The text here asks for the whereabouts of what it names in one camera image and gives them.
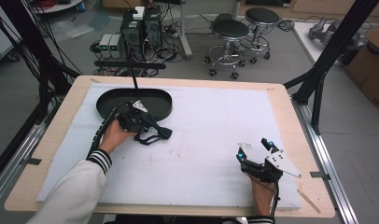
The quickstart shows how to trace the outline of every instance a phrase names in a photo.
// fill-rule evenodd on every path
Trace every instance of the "wooden table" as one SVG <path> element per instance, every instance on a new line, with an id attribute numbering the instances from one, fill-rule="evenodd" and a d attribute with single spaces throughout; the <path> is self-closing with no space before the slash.
<path id="1" fill-rule="evenodd" d="M 295 178 L 298 193 L 302 201 L 302 208 L 289 211 L 278 210 L 275 215 L 277 217 L 333 217 L 335 215 L 330 196 L 322 179 L 312 178 L 310 175 L 310 172 L 316 172 L 318 169 L 301 124 L 283 85 L 162 78 L 138 78 L 137 81 L 140 87 L 147 85 L 183 86 L 266 91 L 270 98 L 286 152 L 291 161 L 302 172 L 301 179 Z M 33 158 L 40 159 L 42 162 L 39 165 L 28 164 L 25 167 L 16 186 L 7 198 L 5 204 L 6 210 L 36 211 L 41 206 L 42 203 L 37 202 L 35 198 L 47 176 L 54 154 L 63 141 L 92 83 L 131 84 L 133 81 L 130 77 L 82 76 L 77 78 L 33 154 Z M 95 212 L 107 214 L 217 217 L 245 217 L 254 215 L 252 208 L 107 203 L 98 204 Z"/>

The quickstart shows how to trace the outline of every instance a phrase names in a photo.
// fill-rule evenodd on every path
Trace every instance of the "striped sleeve cuff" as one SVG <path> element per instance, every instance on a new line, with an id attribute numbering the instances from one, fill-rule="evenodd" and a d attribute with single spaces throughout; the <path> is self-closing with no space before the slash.
<path id="1" fill-rule="evenodd" d="M 92 161 L 98 164 L 105 174 L 107 174 L 108 169 L 110 169 L 112 165 L 110 156 L 100 148 L 94 150 L 92 154 L 87 158 L 87 161 Z"/>
<path id="2" fill-rule="evenodd" d="M 273 217 L 259 216 L 259 217 L 248 217 L 248 224 L 274 224 Z"/>

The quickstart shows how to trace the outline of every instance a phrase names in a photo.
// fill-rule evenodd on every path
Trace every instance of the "round stool seat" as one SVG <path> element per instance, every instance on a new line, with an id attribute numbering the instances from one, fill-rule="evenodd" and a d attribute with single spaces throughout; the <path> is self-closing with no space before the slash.
<path id="1" fill-rule="evenodd" d="M 280 20 L 279 16 L 270 9 L 253 7 L 246 11 L 246 18 L 252 23 L 275 23 Z"/>
<path id="2" fill-rule="evenodd" d="M 248 34 L 247 26 L 234 20 L 215 21 L 213 31 L 227 38 L 244 38 Z"/>

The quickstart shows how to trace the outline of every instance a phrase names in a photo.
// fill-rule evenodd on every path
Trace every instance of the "cardboard box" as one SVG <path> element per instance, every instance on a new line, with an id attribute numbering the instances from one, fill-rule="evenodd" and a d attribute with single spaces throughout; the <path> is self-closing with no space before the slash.
<path id="1" fill-rule="evenodd" d="M 103 8 L 123 10 L 135 7 L 144 7 L 147 0 L 103 0 Z"/>
<path id="2" fill-rule="evenodd" d="M 366 36 L 369 44 L 360 50 L 345 72 L 379 108 L 379 25 Z"/>

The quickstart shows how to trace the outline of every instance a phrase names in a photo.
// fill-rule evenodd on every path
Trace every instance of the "white paper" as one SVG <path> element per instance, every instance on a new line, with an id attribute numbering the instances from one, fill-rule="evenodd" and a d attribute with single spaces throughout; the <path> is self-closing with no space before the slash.
<path id="1" fill-rule="evenodd" d="M 92 84 L 49 168 L 37 200 L 76 162 L 85 159 L 102 119 L 96 102 L 104 92 L 132 86 Z M 284 149 L 266 91 L 149 87 L 167 91 L 172 113 L 158 124 L 173 130 L 150 146 L 127 140 L 112 154 L 113 166 L 100 203 L 251 207 L 249 177 L 236 159 L 238 144 L 251 145 L 247 158 L 263 162 L 267 138 Z M 299 208 L 293 177 L 280 182 L 278 207 Z"/>

